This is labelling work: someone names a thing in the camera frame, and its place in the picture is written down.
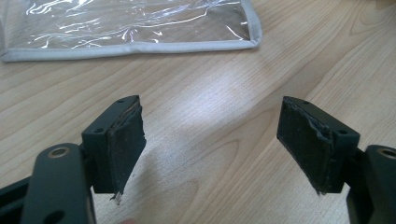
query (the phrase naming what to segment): screw hole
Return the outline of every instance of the screw hole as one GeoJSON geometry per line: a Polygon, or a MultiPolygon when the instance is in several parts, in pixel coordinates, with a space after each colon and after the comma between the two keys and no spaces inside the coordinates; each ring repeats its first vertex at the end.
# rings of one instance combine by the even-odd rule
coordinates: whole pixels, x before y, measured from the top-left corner
{"type": "Polygon", "coordinates": [[[345,131],[345,130],[338,130],[338,132],[339,132],[340,134],[347,134],[347,131],[345,131]]]}
{"type": "Polygon", "coordinates": [[[46,216],[44,219],[45,224],[55,224],[64,219],[64,211],[58,210],[46,216]]]}
{"type": "Polygon", "coordinates": [[[390,159],[396,160],[396,152],[387,148],[380,148],[378,150],[380,154],[390,159]]]}
{"type": "Polygon", "coordinates": [[[102,131],[104,131],[102,128],[98,128],[93,130],[94,133],[101,133],[102,131]]]}

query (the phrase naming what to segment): mounting hole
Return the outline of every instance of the mounting hole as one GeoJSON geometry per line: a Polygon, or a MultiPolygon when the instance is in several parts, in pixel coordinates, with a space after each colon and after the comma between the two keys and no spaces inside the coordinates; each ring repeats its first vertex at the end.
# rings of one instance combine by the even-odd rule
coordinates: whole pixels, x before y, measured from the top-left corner
{"type": "Polygon", "coordinates": [[[103,131],[104,131],[104,129],[102,129],[102,128],[93,130],[94,133],[102,133],[103,131]]]}
{"type": "Polygon", "coordinates": [[[57,147],[49,152],[48,157],[51,159],[60,158],[69,153],[69,151],[69,147],[57,147]]]}
{"type": "Polygon", "coordinates": [[[55,224],[64,219],[64,211],[58,210],[46,216],[44,219],[45,224],[55,224]]]}
{"type": "Polygon", "coordinates": [[[339,132],[340,134],[347,134],[347,131],[345,131],[345,130],[338,130],[338,132],[339,132]]]}
{"type": "Polygon", "coordinates": [[[379,154],[388,157],[390,159],[396,160],[396,152],[388,148],[380,148],[378,150],[379,154]]]}

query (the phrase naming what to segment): gray fabric trim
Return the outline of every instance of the gray fabric trim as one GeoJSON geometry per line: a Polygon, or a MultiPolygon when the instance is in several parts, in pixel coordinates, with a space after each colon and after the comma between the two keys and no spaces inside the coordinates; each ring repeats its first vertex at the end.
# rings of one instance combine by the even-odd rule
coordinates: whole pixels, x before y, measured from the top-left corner
{"type": "Polygon", "coordinates": [[[226,40],[183,43],[146,43],[103,46],[90,49],[8,49],[1,57],[3,62],[79,60],[133,53],[187,53],[197,51],[253,49],[262,41],[262,27],[250,0],[241,0],[247,17],[250,40],[226,40]]]}

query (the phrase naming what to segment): clear plastic bag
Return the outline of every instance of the clear plastic bag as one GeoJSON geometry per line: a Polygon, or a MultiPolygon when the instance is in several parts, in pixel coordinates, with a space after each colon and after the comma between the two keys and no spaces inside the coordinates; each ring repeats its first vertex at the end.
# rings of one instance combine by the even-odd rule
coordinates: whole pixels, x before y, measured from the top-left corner
{"type": "Polygon", "coordinates": [[[246,49],[262,38],[248,0],[12,0],[2,60],[246,49]]]}

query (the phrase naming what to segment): wood grain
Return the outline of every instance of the wood grain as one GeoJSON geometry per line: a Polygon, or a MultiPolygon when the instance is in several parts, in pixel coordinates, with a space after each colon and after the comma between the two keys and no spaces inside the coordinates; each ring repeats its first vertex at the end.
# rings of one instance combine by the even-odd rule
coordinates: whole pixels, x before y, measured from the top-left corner
{"type": "Polygon", "coordinates": [[[283,95],[396,147],[396,1],[254,0],[258,49],[0,64],[0,188],[44,148],[80,143],[113,101],[141,96],[147,147],[99,223],[348,223],[275,138],[283,95]]]}

